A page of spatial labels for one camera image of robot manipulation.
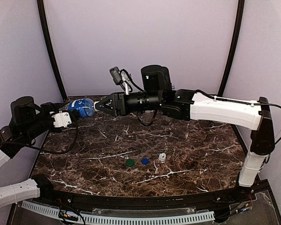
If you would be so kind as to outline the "clear bottle blue label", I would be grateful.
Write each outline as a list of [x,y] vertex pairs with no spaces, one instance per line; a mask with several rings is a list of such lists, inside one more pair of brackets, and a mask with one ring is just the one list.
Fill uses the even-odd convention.
[[60,108],[64,111],[74,111],[76,110],[79,113],[80,118],[92,117],[95,113],[94,101],[90,98],[81,98],[73,100],[67,103],[65,106]]

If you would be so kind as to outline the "green bottle cap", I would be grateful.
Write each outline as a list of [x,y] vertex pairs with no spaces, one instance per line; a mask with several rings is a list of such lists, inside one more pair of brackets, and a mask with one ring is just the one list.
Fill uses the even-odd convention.
[[135,161],[133,159],[127,159],[126,160],[126,166],[127,167],[133,167],[135,165]]

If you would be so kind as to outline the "white sport bottle cap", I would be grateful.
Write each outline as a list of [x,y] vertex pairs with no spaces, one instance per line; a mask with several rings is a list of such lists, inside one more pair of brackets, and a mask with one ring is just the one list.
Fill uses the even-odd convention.
[[164,162],[166,160],[166,153],[160,153],[158,159],[160,162]]

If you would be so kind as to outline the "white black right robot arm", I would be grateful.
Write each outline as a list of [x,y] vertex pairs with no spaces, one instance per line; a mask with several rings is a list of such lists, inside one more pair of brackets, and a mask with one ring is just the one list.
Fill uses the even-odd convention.
[[277,144],[270,111],[272,104],[265,97],[249,101],[218,97],[202,90],[173,90],[169,70],[160,65],[143,67],[141,76],[144,90],[112,93],[95,102],[94,108],[113,116],[161,111],[177,120],[209,120],[245,127],[251,131],[251,145],[238,184],[245,188],[253,185]]

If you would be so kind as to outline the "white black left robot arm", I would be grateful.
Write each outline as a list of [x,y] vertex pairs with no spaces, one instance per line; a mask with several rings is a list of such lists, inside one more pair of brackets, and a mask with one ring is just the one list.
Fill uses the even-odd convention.
[[[12,118],[0,130],[0,168],[22,148],[61,155],[61,151],[38,148],[34,140],[46,131],[59,132],[71,124],[77,125],[79,112],[62,109],[63,103],[36,105],[31,96],[20,97],[10,105]],[[42,174],[23,182],[0,187],[0,209],[27,199],[49,197],[53,184]]]

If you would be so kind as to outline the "black left frame post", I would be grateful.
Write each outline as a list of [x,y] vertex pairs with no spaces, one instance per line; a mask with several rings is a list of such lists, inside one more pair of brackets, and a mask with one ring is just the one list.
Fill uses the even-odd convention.
[[65,101],[67,99],[67,94],[66,94],[64,84],[62,82],[59,67],[57,64],[56,57],[55,57],[55,52],[54,52],[53,45],[52,45],[52,40],[51,40],[51,36],[50,36],[49,26],[48,26],[46,12],[45,12],[45,5],[44,5],[43,0],[37,0],[37,8],[38,8],[39,19],[40,19],[40,24],[41,24],[41,28],[42,28],[42,33],[43,33],[43,37],[44,37],[44,41],[45,41],[45,46],[47,49],[47,54],[48,54],[48,57],[50,60],[54,78],[57,83],[60,95],[61,95],[63,101]]

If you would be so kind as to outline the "black frame post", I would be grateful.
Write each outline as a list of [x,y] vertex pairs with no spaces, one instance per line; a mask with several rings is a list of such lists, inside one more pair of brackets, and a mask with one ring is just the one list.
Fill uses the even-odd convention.
[[238,0],[237,2],[237,11],[236,11],[235,24],[234,24],[234,29],[231,38],[231,44],[230,44],[229,53],[227,56],[227,61],[223,72],[222,80],[217,93],[217,96],[220,97],[222,97],[225,92],[225,88],[232,68],[232,64],[237,48],[238,38],[241,30],[242,18],[244,13],[244,4],[245,4],[245,0]]
[[52,40],[51,40],[51,36],[50,36],[49,26],[48,26],[46,12],[45,12],[45,5],[44,5],[43,0],[37,0],[37,8],[38,8],[39,19],[40,19],[40,24],[41,24],[41,28],[42,28],[42,33],[43,33],[43,37],[44,37],[44,41],[45,41],[45,46],[47,49],[47,54],[48,54],[48,57],[50,60],[54,78],[57,83],[60,95],[61,95],[63,101],[65,101],[67,99],[67,94],[66,94],[64,84],[62,82],[59,67],[57,64],[56,57],[55,57],[55,52],[54,52],[53,45],[52,45]]

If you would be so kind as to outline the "black right table rail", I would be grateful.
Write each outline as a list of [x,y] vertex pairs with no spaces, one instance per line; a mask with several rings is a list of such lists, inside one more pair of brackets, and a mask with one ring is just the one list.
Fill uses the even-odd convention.
[[235,135],[237,136],[238,142],[240,143],[242,149],[246,154],[242,169],[238,176],[238,184],[241,187],[249,188],[254,184],[255,178],[260,171],[264,157],[248,151],[236,125],[231,125],[231,127]]

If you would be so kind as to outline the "black table rail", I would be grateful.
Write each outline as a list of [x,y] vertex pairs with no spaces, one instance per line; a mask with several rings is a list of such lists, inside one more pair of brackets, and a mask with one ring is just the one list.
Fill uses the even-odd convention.
[[268,180],[258,180],[251,188],[239,185],[214,192],[170,197],[107,197],[74,194],[54,190],[49,186],[45,194],[35,199],[39,203],[60,206],[62,209],[92,212],[94,209],[107,210],[171,210],[178,208],[195,208],[210,210],[216,217],[227,218],[233,205],[245,202],[255,205],[257,194],[267,191],[272,193]]
[[249,188],[254,184],[255,178],[260,171],[264,157],[248,151],[236,125],[231,125],[231,127],[235,135],[237,136],[238,142],[240,143],[242,149],[246,154],[242,169],[238,176],[238,184],[241,187]]

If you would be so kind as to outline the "black right frame post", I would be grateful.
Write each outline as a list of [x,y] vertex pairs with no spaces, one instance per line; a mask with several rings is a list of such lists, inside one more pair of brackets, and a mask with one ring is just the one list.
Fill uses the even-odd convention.
[[225,88],[232,68],[232,64],[237,48],[238,38],[241,30],[242,18],[244,13],[244,4],[245,4],[245,0],[238,0],[237,2],[237,11],[236,11],[235,24],[234,24],[234,29],[231,38],[231,44],[230,44],[229,53],[227,56],[227,61],[223,72],[222,80],[217,93],[217,96],[220,97],[222,97],[225,92]]

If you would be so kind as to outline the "black front table rail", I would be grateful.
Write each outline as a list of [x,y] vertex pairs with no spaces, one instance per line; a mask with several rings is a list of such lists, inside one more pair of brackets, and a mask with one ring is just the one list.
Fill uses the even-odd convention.
[[267,191],[272,193],[268,180],[258,180],[251,188],[239,185],[214,192],[170,197],[107,197],[74,194],[54,190],[49,186],[45,194],[35,199],[39,203],[60,206],[62,209],[92,212],[94,209],[107,210],[171,210],[178,208],[195,208],[210,210],[216,217],[227,218],[233,205],[245,202],[255,205],[257,194]]

